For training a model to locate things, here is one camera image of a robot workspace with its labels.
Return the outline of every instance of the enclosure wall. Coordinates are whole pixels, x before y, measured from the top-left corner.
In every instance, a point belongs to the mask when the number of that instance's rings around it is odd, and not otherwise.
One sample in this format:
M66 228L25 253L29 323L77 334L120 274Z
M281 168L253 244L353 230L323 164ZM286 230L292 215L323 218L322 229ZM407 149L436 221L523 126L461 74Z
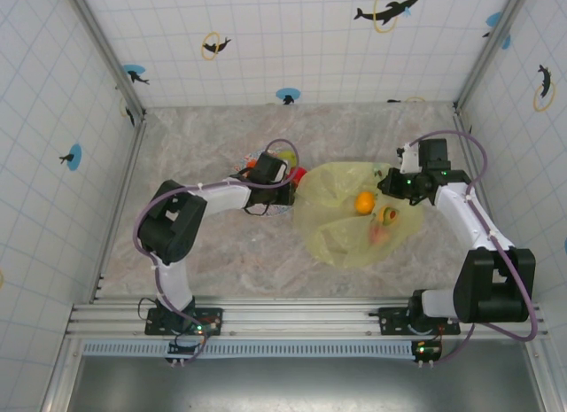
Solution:
M537 259L543 304L567 368L567 0L527 0L465 113L488 152L485 189L498 226Z
M146 106L453 101L506 1L89 0Z
M0 0L0 410L39 408L88 299L134 135L114 86L66 0Z

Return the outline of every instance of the purple cable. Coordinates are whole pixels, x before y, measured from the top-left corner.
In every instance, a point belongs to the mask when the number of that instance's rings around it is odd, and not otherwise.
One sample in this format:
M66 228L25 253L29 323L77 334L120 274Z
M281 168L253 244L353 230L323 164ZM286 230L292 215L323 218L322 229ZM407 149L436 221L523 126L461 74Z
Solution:
M486 155L485 148L482 146L482 144L480 144L480 142L474 136L472 136L468 133L462 133L460 131L455 131L455 130L438 130L438 131L433 131L431 133L427 133L426 135L420 136L416 140L411 142L409 144L409 146L413 146L414 144L416 144L417 142L419 142L422 139L425 139L425 138L431 137L431 136L436 136L436 135L458 135L458 136L461 136L461 137L465 137L467 140L470 140L472 143L474 143L477 146L477 148L480 150L480 153L482 154L482 159L483 159L483 166L482 166L482 169L480 170L480 173L478 174L478 176L475 177L470 182L469 186L467 186L466 193L467 193L467 195L470 195L470 191L472 190L474 185L476 183L478 183L478 181L480 181L480 179L485 175L486 170L488 169L488 156ZM521 337L521 336L519 336L519 335L517 335L513 332L510 332L508 330L504 330L500 326L494 325L492 323L482 323L482 324L485 325L488 328L491 328L493 330L497 330L499 333L504 334L504 335L506 335L510 338L513 338L517 341L524 341L524 342L532 341L538 333L538 320L537 320L537 317L535 315L535 309L533 308L533 304L532 304L532 300L530 299L530 295L528 294L528 291L525 289L524 282L522 281L522 278L520 277L520 275L517 273L517 270L514 267L514 263L512 263L512 260L510 260L508 255L504 252L504 249L502 248L502 245L500 244L498 239L496 239L496 237L494 235L490 234L490 227L488 226L488 223L486 222L483 215L478 211L477 207L473 204L472 201L467 201L467 204L469 204L470 209L477 216L477 218L480 221L480 224L482 225L482 227L484 228L486 234L489 236L490 240L493 242L494 246L496 247L498 254L502 257L502 259L506 263L506 266L508 267L510 274L514 278L514 281L516 281L517 287L520 290L520 293L522 294L522 298L524 299L524 303L528 308L528 313L530 315L530 323L532 324L532 330L530 331L530 334L527 337ZM444 357L443 359L438 360L437 363L443 362L443 361L448 361L449 359L455 357L458 353L460 353L461 350L469 342L470 337L472 336L472 333L473 333L474 330L475 330L475 325L473 324L470 327L470 330L469 330L469 333L467 334L467 337L463 340L461 345L454 352L452 352L450 355Z
M159 280L158 259L156 259L156 257L153 254L145 251L143 249L142 245L140 244L139 239L138 239L138 232L140 230L140 226L142 225L142 221L145 219L146 215L150 212L150 210L152 208L154 208L159 202L163 201L164 199L171 198L174 195L177 195L178 193L194 192L194 191L201 190L201 189L217 188L217 187L227 186L227 185L246 186L246 187L249 187L249 188L257 188L257 189L277 189L277 188L281 188L282 186L291 182L291 180L293 180L293 177L295 177L295 175L298 173L298 171L299 171L299 153L298 153L298 150L295 147L295 145L292 142L290 142L289 140L286 140L286 139L272 140L268 144L268 146L266 146L266 149L264 151L267 151L272 144L275 144L275 143L278 143L278 142L284 142L285 144L288 144L291 147L291 149L293 150L293 153L295 153L295 157L296 157L296 160L297 160L295 170L293 170L291 172L291 174L289 175L289 177L287 179L282 180L281 182L275 183L275 184L258 184L258 183L252 183L252 182L227 181L227 182L217 182L217 183L204 184L200 187L195 186L195 185L183 186L181 188L170 190L169 192L166 192L163 195L159 195L157 198L153 199L150 202L150 204L148 204L142 210L142 212L136 217L136 221L134 222L134 231L132 233L132 241L134 242L134 247L137 249L138 252L140 252L141 254L150 258L151 262L153 263L153 267L155 267L156 287L158 289L158 293L159 293L161 299L166 304L166 306L169 307L169 309L172 312L181 316L183 319L187 319L187 320L191 321L192 323L195 323L196 325L200 325L200 322L197 319L195 319L192 316L185 314L184 312L179 310L177 307L175 307L171 303L171 301L169 301L166 294L163 292L163 288L161 287L161 281ZM203 343L201 344L201 347L197 350L197 352L195 352L191 356L190 359L187 360L187 362L191 363L192 361L195 361L197 359L197 357L201 353L203 353L203 351L205 350L206 341L207 341L206 332L203 331Z

